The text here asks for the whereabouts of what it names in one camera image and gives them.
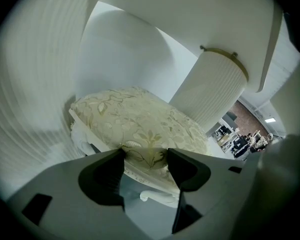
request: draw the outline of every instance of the floral pattern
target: floral pattern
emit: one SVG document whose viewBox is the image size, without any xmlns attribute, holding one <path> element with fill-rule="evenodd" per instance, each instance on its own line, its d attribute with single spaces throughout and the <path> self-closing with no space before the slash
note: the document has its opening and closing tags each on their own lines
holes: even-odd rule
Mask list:
<svg viewBox="0 0 300 240">
<path fill-rule="evenodd" d="M 106 90 L 71 105 L 80 120 L 109 148 L 126 152 L 126 162 L 144 172 L 167 174 L 167 149 L 211 155 L 201 127 L 185 114 L 140 87 Z"/>
</svg>

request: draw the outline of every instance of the leaf embroidery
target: leaf embroidery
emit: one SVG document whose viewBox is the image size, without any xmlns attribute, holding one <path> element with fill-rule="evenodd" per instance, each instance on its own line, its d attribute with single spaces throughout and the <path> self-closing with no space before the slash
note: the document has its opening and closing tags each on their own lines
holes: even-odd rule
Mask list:
<svg viewBox="0 0 300 240">
<path fill-rule="evenodd" d="M 154 134 L 152 133 L 152 130 L 149 130 L 149 131 L 148 131 L 149 140 L 152 139 L 153 135 L 154 135 Z"/>
<path fill-rule="evenodd" d="M 154 137 L 154 140 L 155 140 L 155 141 L 158 141 L 158 140 L 160 140 L 161 138 L 162 138 L 162 137 L 161 137 L 160 135 L 157 135 L 157 136 Z"/>
<path fill-rule="evenodd" d="M 126 141 L 122 146 L 125 148 L 142 147 L 142 145 L 140 143 L 135 142 L 133 140 Z"/>
<path fill-rule="evenodd" d="M 181 142 L 184 142 L 184 139 L 181 138 L 180 136 L 175 136 L 172 138 L 175 142 L 178 142 L 178 143 L 181 143 Z"/>
<path fill-rule="evenodd" d="M 91 115 L 89 116 L 89 120 L 88 120 L 88 126 L 90 127 L 90 129 L 91 129 L 91 127 L 92 127 L 92 122 L 93 122 L 93 120 L 94 120 L 94 114 L 93 113 L 91 113 Z"/>
<path fill-rule="evenodd" d="M 139 136 L 141 137 L 141 139 L 144 139 L 144 140 L 147 140 L 147 139 L 148 139 L 147 136 L 144 135 L 144 134 L 142 134 L 142 133 L 139 133 Z"/>
<path fill-rule="evenodd" d="M 112 124 L 109 123 L 109 122 L 106 122 L 104 125 L 105 125 L 108 129 L 111 129 L 111 128 L 112 128 Z"/>
<path fill-rule="evenodd" d="M 129 150 L 126 154 L 132 156 L 138 162 L 142 162 L 145 160 L 144 157 L 138 151 L 135 150 Z"/>
<path fill-rule="evenodd" d="M 167 157 L 167 154 L 163 153 L 162 151 L 157 152 L 157 154 L 160 154 L 161 158 L 154 161 L 154 157 L 153 157 L 151 167 L 155 166 L 155 164 L 163 161 Z"/>
<path fill-rule="evenodd" d="M 112 117 L 118 117 L 119 116 L 117 113 L 112 113 L 112 112 L 109 112 L 108 115 L 112 116 Z"/>
<path fill-rule="evenodd" d="M 131 129 L 130 124 L 124 123 L 121 125 L 122 130 L 129 131 Z"/>
<path fill-rule="evenodd" d="M 98 111 L 100 113 L 101 116 L 104 115 L 105 111 L 107 110 L 108 106 L 104 103 L 104 102 L 101 102 L 98 106 Z"/>
</svg>

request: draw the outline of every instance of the white panel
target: white panel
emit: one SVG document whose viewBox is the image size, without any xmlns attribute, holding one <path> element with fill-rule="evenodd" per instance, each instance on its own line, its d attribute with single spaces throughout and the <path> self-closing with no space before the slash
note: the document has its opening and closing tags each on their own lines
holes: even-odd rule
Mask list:
<svg viewBox="0 0 300 240">
<path fill-rule="evenodd" d="M 278 40 L 270 62 L 262 91 L 253 93 L 245 90 L 242 97 L 255 108 L 271 99 L 287 81 L 300 62 L 300 53 L 289 40 L 287 24 L 282 18 Z"/>
<path fill-rule="evenodd" d="M 0 30 L 0 194 L 81 157 L 70 138 L 72 73 L 97 0 L 22 0 Z"/>
<path fill-rule="evenodd" d="M 256 92 L 273 22 L 273 0 L 101 0 L 161 29 L 197 57 L 200 45 L 237 52 Z"/>
<path fill-rule="evenodd" d="M 300 64 L 270 101 L 287 134 L 300 135 Z"/>
<path fill-rule="evenodd" d="M 233 106 L 247 85 L 241 69 L 229 58 L 203 52 L 170 104 L 210 130 Z"/>
</svg>

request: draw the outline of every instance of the brick wall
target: brick wall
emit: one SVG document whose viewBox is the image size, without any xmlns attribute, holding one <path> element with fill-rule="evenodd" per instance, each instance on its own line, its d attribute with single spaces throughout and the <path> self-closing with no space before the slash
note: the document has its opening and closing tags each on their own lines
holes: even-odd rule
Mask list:
<svg viewBox="0 0 300 240">
<path fill-rule="evenodd" d="M 237 116 L 234 122 L 240 129 L 238 132 L 239 134 L 248 135 L 248 133 L 253 134 L 256 130 L 260 130 L 260 134 L 262 136 L 268 135 L 267 130 L 258 121 L 258 119 L 239 101 L 236 101 L 229 111 Z"/>
</svg>

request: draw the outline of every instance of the white wall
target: white wall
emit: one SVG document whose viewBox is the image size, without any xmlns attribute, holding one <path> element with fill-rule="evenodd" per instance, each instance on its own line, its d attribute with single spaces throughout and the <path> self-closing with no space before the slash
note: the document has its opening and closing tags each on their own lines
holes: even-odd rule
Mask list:
<svg viewBox="0 0 300 240">
<path fill-rule="evenodd" d="M 300 134 L 300 64 L 288 81 L 271 98 L 287 134 Z"/>
<path fill-rule="evenodd" d="M 98 2 L 80 46 L 76 96 L 140 86 L 169 102 L 197 61 L 173 38 L 109 4 Z"/>
<path fill-rule="evenodd" d="M 82 157 L 68 109 L 82 33 L 98 0 L 21 0 L 0 30 L 0 196 Z"/>
</svg>

